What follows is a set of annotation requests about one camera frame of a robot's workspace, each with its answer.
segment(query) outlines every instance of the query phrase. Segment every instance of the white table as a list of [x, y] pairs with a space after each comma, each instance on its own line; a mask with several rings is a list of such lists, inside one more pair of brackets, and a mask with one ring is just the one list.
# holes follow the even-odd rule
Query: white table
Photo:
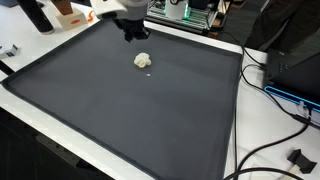
[[[85, 30], [88, 26], [97, 22], [95, 19], [94, 22], [88, 26], [82, 26], [71, 31], [64, 32], [61, 30], [57, 20], [54, 18], [53, 14], [55, 9], [53, 6], [47, 2], [45, 2], [45, 5], [46, 7], [44, 8], [44, 11], [53, 26], [56, 28], [56, 32], [48, 36], [40, 35], [19, 7], [9, 9], [0, 6], [0, 21], [6, 22], [3, 23], [5, 26], [0, 26], [0, 42], [9, 44], [14, 43], [21, 48], [21, 51], [17, 56], [4, 60], [4, 62], [13, 70], [18, 70], [28, 65], [56, 46]], [[85, 12], [85, 14], [88, 14], [91, 11], [90, 8], [81, 5], [73, 4], [73, 6]], [[10, 19], [16, 19], [14, 22], [22, 23], [15, 24], [13, 21], [10, 21]], [[240, 47], [229, 43], [149, 22], [146, 22], [145, 25], [151, 29], [175, 34], [183, 38], [188, 38], [193, 41], [219, 47], [221, 49], [239, 53], [242, 52]], [[258, 61], [266, 61], [267, 55], [265, 53], [254, 50], [248, 51]], [[252, 63], [252, 61], [248, 59], [248, 57], [245, 57], [244, 66], [250, 63]], [[252, 83], [261, 85], [263, 76], [262, 72], [249, 68], [246, 71], [246, 76]], [[0, 72], [0, 80], [5, 77], [6, 75]], [[290, 111], [296, 111], [296, 106], [294, 104], [287, 103], [282, 100], [280, 101], [285, 108], [290, 109]], [[2, 86], [0, 86], [0, 106], [115, 179], [152, 179], [150, 176], [128, 164], [121, 158], [113, 155], [83, 135], [60, 123], [58, 120], [34, 108], [18, 97], [13, 96]], [[302, 124], [282, 113], [265, 95], [252, 89], [243, 82], [239, 85], [237, 117], [239, 160], [241, 160], [252, 149], [291, 135], [302, 127]], [[232, 173], [234, 170], [234, 139], [232, 136], [233, 134], [231, 134], [230, 138], [225, 175]], [[286, 160], [286, 157], [293, 149], [298, 148], [301, 148], [303, 150], [303, 154], [311, 160], [320, 162], [320, 156], [318, 154], [320, 153], [320, 132], [313, 128], [309, 128], [304, 134], [287, 143], [283, 143], [257, 153], [248, 160], [244, 168], [263, 166], [288, 170], [291, 165]], [[270, 173], [252, 173], [243, 175], [240, 179], [275, 179], [272, 178], [273, 176], [274, 175]], [[319, 179], [319, 167], [314, 169], [312, 175], [301, 175], [301, 177], [308, 180]]]

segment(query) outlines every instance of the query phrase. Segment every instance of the cable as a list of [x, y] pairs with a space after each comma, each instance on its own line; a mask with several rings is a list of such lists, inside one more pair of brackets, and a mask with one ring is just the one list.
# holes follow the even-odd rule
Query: cable
[[[255, 86], [255, 85], [253, 85], [253, 84], [251, 84], [251, 83], [246, 79], [246, 77], [245, 77], [245, 75], [244, 75], [244, 71], [245, 71], [248, 67], [250, 67], [250, 66], [255, 66], [255, 67], [258, 67], [258, 68], [259, 68], [259, 66], [256, 66], [256, 65], [252, 65], [252, 64], [251, 64], [251, 65], [247, 65], [247, 66], [246, 66], [245, 68], [243, 68], [243, 70], [241, 71], [241, 77], [243, 77], [243, 79], [246, 81], [246, 83], [249, 84], [250, 86], [252, 86], [252, 87], [254, 87], [254, 88], [256, 88], [256, 89], [259, 89], [259, 90], [261, 90], [262, 92], [264, 92], [263, 89]], [[269, 93], [265, 93], [265, 94], [268, 94], [272, 99], [274, 99], [274, 102], [275, 102], [275, 103], [280, 107], [280, 109], [282, 109], [285, 113], [287, 113], [288, 115], [290, 115], [290, 116], [293, 117], [293, 118], [294, 118], [294, 116], [298, 116], [298, 115], [293, 115], [293, 114], [289, 113], [288, 111], [286, 111], [286, 110], [280, 105], [280, 103], [279, 103], [272, 95], [270, 95]], [[295, 133], [295, 134], [293, 134], [293, 135], [291, 135], [291, 136], [288, 136], [288, 137], [286, 137], [286, 138], [283, 138], [283, 139], [281, 139], [281, 140], [278, 140], [278, 141], [273, 142], [273, 143], [270, 143], [270, 144], [263, 145], [263, 146], [261, 146], [261, 147], [258, 147], [258, 148], [256, 148], [256, 149], [254, 149], [253, 151], [251, 151], [249, 154], [247, 154], [247, 155], [242, 159], [242, 161], [240, 162], [240, 164], [239, 164], [239, 166], [238, 166], [237, 172], [241, 171], [244, 163], [245, 163], [253, 154], [257, 153], [258, 151], [260, 151], [260, 150], [262, 150], [262, 149], [266, 149], [266, 148], [268, 148], [268, 147], [278, 145], [278, 144], [280, 144], [280, 143], [283, 143], [283, 142], [285, 142], [285, 141], [288, 141], [288, 140], [290, 140], [290, 139], [292, 139], [292, 138], [295, 138], [295, 137], [299, 136], [300, 134], [302, 134], [303, 132], [306, 131], [306, 129], [307, 129], [308, 126], [309, 126], [309, 123], [304, 123], [304, 124], [306, 124], [306, 125], [305, 125], [300, 131], [298, 131], [297, 133]]]
[[234, 172], [238, 169], [238, 147], [237, 147], [237, 102], [234, 108]]
[[308, 114], [308, 112], [305, 111], [304, 109], [304, 102], [300, 101], [300, 104], [297, 104], [297, 110], [299, 111], [300, 114], [307, 116], [308, 118], [311, 118], [311, 115]]
[[266, 67], [266, 64], [264, 64], [264, 63], [260, 63], [260, 62], [258, 62], [256, 59], [254, 59], [249, 53], [248, 53], [248, 51], [246, 50], [246, 48], [240, 43], [240, 41], [239, 40], [237, 40], [231, 33], [229, 33], [229, 32], [221, 32], [221, 33], [224, 33], [224, 34], [228, 34], [239, 46], [241, 46], [241, 48], [244, 50], [244, 52], [250, 57], [250, 59], [252, 60], [252, 61], [254, 61], [255, 63], [257, 63], [257, 64], [259, 64], [261, 67]]
[[290, 177], [292, 177], [292, 178], [294, 178], [296, 180], [303, 180], [302, 178], [300, 178], [300, 177], [298, 177], [298, 176], [296, 176], [294, 174], [291, 174], [291, 173], [289, 173], [287, 171], [283, 171], [283, 170], [280, 170], [280, 169], [274, 169], [274, 168], [265, 168], [265, 167], [244, 169], [244, 170], [235, 172], [233, 174], [230, 174], [229, 176], [227, 176], [223, 180], [236, 179], [241, 174], [250, 173], [250, 172], [256, 172], [256, 171], [275, 172], [275, 173], [280, 173], [280, 174], [283, 174], [283, 175], [286, 175], [286, 176], [290, 176]]
[[[224, 33], [230, 35], [230, 36], [241, 46], [241, 49], [242, 49], [242, 60], [244, 59], [245, 53], [247, 53], [248, 56], [249, 56], [254, 62], [256, 62], [256, 63], [258, 64], [258, 65], [249, 64], [249, 65], [245, 66], [243, 69], [241, 69], [241, 70], [240, 70], [241, 75], [240, 75], [239, 80], [241, 80], [241, 78], [243, 77], [244, 81], [245, 81], [249, 86], [251, 86], [251, 87], [253, 87], [253, 88], [255, 88], [255, 89], [263, 92], [263, 93], [266, 94], [266, 95], [268, 95], [284, 113], [288, 114], [288, 115], [291, 116], [292, 118], [294, 118], [294, 119], [302, 122], [303, 124], [305, 124], [305, 126], [304, 126], [300, 131], [298, 131], [297, 133], [295, 133], [295, 134], [293, 134], [293, 135], [291, 135], [291, 136], [288, 136], [288, 137], [286, 137], [286, 138], [284, 138], [284, 139], [278, 140], [278, 141], [276, 141], [276, 142], [273, 142], [273, 143], [266, 144], [266, 145], [264, 145], [264, 146], [258, 147], [258, 148], [256, 148], [255, 150], [253, 150], [252, 152], [250, 152], [250, 153], [249, 153], [247, 156], [245, 156], [245, 158], [240, 162], [239, 167], [237, 168], [237, 171], [234, 173], [234, 174], [237, 174], [237, 173], [242, 172], [242, 171], [241, 171], [242, 166], [243, 166], [244, 163], [247, 161], [247, 159], [249, 159], [253, 154], [255, 154], [256, 152], [258, 152], [258, 151], [260, 151], [260, 150], [262, 150], [262, 149], [265, 149], [265, 148], [268, 148], [268, 147], [271, 147], [271, 146], [274, 146], [274, 145], [283, 143], [283, 142], [288, 141], [288, 140], [290, 140], [290, 139], [292, 139], [292, 138], [294, 138], [294, 137], [296, 137], [296, 136], [299, 136], [300, 134], [302, 134], [303, 132], [305, 132], [306, 129], [308, 128], [308, 126], [311, 125], [312, 123], [310, 122], [310, 121], [311, 121], [311, 118], [309, 118], [309, 119], [307, 120], [306, 118], [304, 118], [304, 117], [302, 117], [302, 116], [300, 116], [300, 115], [292, 114], [292, 113], [288, 112], [286, 109], [284, 109], [284, 108], [281, 106], [281, 104], [280, 104], [271, 94], [265, 92], [262, 88], [251, 84], [251, 83], [247, 80], [247, 78], [246, 78], [245, 75], [244, 75], [244, 72], [245, 72], [245, 70], [246, 70], [248, 67], [256, 67], [256, 68], [259, 68], [259, 69], [261, 69], [261, 70], [265, 70], [265, 69], [266, 69], [266, 65], [263, 64], [263, 63], [259, 63], [259, 62], [256, 61], [254, 58], [252, 58], [252, 57], [250, 56], [250, 54], [246, 51], [246, 49], [241, 45], [241, 43], [240, 43], [232, 34], [230, 34], [230, 33], [228, 33], [228, 32], [224, 32]], [[236, 144], [235, 144], [235, 164], [237, 163], [237, 151], [236, 151], [236, 150], [237, 150], [237, 148], [236, 148]]]

